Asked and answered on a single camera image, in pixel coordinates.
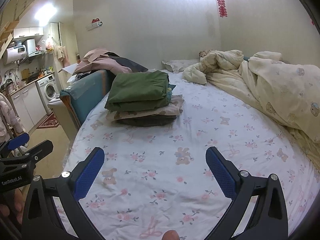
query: screw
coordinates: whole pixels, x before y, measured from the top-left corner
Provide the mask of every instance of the screw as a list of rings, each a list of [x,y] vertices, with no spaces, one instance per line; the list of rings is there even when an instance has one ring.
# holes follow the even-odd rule
[[[271,174],[271,179],[277,180],[277,179],[278,179],[278,176],[277,176],[276,174]]]
[[[33,177],[33,181],[38,181],[40,179],[40,176],[39,175],[36,175]]]
[[[247,171],[240,171],[240,175],[241,175],[242,177],[248,177],[248,176],[249,176],[249,172],[247,172]]]
[[[69,171],[64,171],[63,173],[61,173],[61,176],[62,176],[63,178],[67,178],[67,177],[70,176],[70,172],[69,172]]]

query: cutting board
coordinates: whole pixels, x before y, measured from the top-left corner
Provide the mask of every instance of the cutting board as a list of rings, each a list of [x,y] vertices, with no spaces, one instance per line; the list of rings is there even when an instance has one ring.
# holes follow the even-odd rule
[[[30,76],[30,70],[28,68],[21,71],[21,79],[27,79]]]

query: white water heater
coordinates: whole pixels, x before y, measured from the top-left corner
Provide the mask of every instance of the white water heater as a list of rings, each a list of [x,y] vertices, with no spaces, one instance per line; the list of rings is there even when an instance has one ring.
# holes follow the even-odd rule
[[[27,56],[26,46],[20,45],[5,50],[3,54],[3,64],[7,65],[17,60],[22,60]]]

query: white bed sheet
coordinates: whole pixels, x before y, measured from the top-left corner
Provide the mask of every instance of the white bed sheet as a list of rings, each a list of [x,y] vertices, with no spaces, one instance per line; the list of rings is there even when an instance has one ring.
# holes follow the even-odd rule
[[[177,85],[173,94],[185,100],[172,125],[111,123],[105,119],[106,96],[76,136],[65,170],[71,171],[94,147],[105,151],[103,167],[80,200],[96,228],[106,239],[161,239],[170,229],[183,240],[204,239],[230,204],[205,162],[207,148],[216,146],[253,176],[279,176],[290,234],[319,191],[318,170],[291,135],[258,110],[211,84],[187,83],[181,73],[169,75]],[[72,232],[59,202],[57,207]],[[249,217],[246,213],[237,233]]]

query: rug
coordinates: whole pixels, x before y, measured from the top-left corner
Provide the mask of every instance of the rug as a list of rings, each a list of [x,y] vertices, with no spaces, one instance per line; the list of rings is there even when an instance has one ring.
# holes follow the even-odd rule
[[[43,121],[41,125],[38,126],[37,129],[43,129],[43,128],[56,128],[59,126],[59,122],[54,115],[54,113],[50,114],[47,119]]]

